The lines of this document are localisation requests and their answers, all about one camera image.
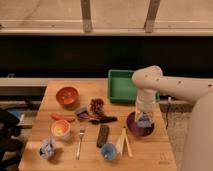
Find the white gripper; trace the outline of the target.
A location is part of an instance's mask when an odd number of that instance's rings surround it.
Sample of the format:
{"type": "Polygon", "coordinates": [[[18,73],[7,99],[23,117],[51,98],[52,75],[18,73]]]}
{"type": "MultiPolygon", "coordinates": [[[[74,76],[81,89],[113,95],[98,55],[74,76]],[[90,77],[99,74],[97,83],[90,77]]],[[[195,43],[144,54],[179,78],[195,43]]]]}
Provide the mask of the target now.
{"type": "Polygon", "coordinates": [[[136,106],[136,112],[134,116],[134,121],[135,123],[138,122],[138,120],[141,117],[141,113],[149,113],[149,119],[151,124],[155,123],[155,117],[154,111],[156,104],[156,91],[151,90],[151,89],[139,89],[137,91],[137,97],[135,101],[135,106],[136,106]]]}

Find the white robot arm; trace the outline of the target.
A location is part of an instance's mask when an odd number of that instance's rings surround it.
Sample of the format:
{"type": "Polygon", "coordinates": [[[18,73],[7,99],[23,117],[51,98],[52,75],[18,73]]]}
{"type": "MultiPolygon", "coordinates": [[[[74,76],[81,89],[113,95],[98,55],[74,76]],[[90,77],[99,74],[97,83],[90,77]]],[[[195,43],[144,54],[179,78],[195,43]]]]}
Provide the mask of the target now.
{"type": "Polygon", "coordinates": [[[213,171],[213,79],[164,76],[159,66],[135,71],[136,116],[152,114],[156,92],[194,104],[180,171],[213,171]]]}

